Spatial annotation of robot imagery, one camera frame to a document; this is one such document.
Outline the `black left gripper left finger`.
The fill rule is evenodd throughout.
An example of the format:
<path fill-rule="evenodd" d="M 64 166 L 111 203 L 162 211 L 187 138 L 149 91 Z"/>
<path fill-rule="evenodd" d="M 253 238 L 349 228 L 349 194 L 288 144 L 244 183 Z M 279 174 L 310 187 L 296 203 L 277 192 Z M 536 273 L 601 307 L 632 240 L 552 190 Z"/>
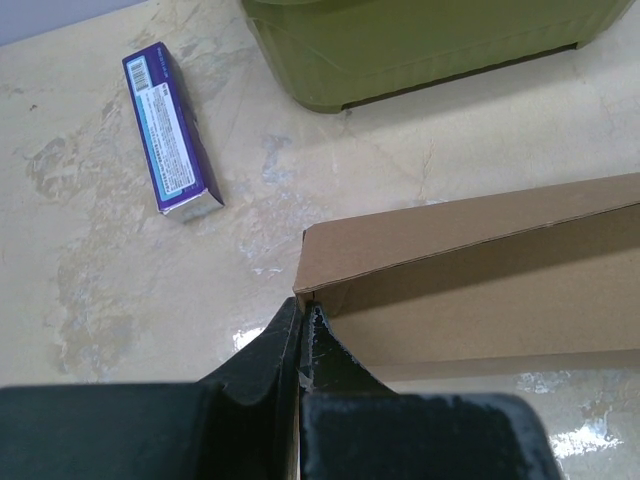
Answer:
<path fill-rule="evenodd" d="M 5 387 L 5 479 L 292 479 L 302 314 L 194 382 Z"/>

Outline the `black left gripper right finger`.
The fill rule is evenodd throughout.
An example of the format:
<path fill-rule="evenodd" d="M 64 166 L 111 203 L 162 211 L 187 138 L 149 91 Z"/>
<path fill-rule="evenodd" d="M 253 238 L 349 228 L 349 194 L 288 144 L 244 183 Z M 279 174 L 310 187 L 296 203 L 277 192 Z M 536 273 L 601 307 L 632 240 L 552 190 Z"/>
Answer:
<path fill-rule="evenodd" d="M 399 394 L 305 306 L 300 359 L 304 479 L 557 479 L 531 406 L 500 393 Z"/>

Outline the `brown cardboard box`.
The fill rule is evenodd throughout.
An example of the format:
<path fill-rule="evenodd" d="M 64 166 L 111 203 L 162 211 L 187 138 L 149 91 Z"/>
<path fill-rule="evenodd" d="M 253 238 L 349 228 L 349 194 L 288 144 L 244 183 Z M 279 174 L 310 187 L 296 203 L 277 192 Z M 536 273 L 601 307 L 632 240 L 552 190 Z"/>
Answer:
<path fill-rule="evenodd" d="M 383 381 L 639 363 L 639 177 L 319 223 L 294 292 Z"/>

